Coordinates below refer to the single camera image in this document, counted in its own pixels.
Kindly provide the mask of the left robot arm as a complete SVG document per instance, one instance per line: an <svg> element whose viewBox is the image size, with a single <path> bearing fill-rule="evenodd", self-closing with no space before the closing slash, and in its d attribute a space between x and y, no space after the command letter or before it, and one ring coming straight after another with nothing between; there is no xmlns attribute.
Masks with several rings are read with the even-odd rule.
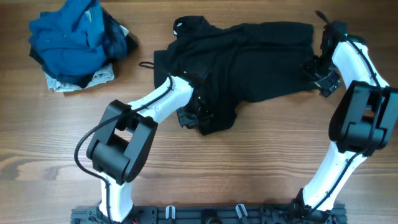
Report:
<svg viewBox="0 0 398 224"><path fill-rule="evenodd" d="M134 210L134 179L145 166L161 122L192 102L195 85L170 75L139 100L112 101L89 133L86 156L101 181L97 216L102 223L126 223Z"/></svg>

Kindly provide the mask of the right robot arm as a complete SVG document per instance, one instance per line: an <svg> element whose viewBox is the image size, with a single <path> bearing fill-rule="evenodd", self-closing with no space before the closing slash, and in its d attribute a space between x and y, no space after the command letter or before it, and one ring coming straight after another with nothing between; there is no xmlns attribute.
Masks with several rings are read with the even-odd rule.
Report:
<svg viewBox="0 0 398 224"><path fill-rule="evenodd" d="M328 211L354 170L386 147L397 121L397 89L389 86L368 55L368 48L350 40L332 55L346 93L329 125L328 152L313 179L303 188L310 212Z"/></svg>

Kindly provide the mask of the black polo shirt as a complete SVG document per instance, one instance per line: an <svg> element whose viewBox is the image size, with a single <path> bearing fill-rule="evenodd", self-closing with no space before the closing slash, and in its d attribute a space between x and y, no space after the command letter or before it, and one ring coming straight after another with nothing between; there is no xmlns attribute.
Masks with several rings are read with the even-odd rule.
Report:
<svg viewBox="0 0 398 224"><path fill-rule="evenodd" d="M204 77L195 95L213 113L202 135L229 129L242 101L257 103L315 89L301 69L314 56L313 26L301 22L239 24L227 29L203 16L175 20L176 40L154 52L154 85L168 74Z"/></svg>

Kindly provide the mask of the blue shirt on pile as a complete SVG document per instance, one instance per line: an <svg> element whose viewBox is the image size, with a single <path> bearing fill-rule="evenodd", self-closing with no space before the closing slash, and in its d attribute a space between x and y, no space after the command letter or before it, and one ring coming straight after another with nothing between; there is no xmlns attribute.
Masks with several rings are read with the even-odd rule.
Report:
<svg viewBox="0 0 398 224"><path fill-rule="evenodd" d="M70 0L57 11L41 12L29 22L29 43L54 78L77 79L99 70L106 61L103 10L95 0Z"/></svg>

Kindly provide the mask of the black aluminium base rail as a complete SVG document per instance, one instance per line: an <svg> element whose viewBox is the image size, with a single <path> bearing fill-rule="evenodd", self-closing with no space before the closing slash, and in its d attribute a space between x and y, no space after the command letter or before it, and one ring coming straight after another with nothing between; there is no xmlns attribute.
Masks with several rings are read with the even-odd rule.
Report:
<svg viewBox="0 0 398 224"><path fill-rule="evenodd" d="M283 224L324 223L347 224L348 217L343 204L337 204L330 211L313 212L300 217L298 210L289 205L246 206L242 203L233 207L167 207L137 206L122 221L129 224Z"/></svg>

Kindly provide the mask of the white garment in pile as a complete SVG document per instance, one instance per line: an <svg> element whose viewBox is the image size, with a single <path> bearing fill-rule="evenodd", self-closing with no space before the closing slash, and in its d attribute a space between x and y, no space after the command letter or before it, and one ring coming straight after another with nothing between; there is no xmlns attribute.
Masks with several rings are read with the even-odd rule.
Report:
<svg viewBox="0 0 398 224"><path fill-rule="evenodd" d="M120 25L119 31L116 30L116 26L113 26L110 30L109 38L111 41L111 45L107 48L109 55L99 70L79 77L64 75L58 78L50 75L50 72L45 72L49 90L71 92L114 80L113 63L125 59L137 48L137 44L129 35L129 30L122 25Z"/></svg>

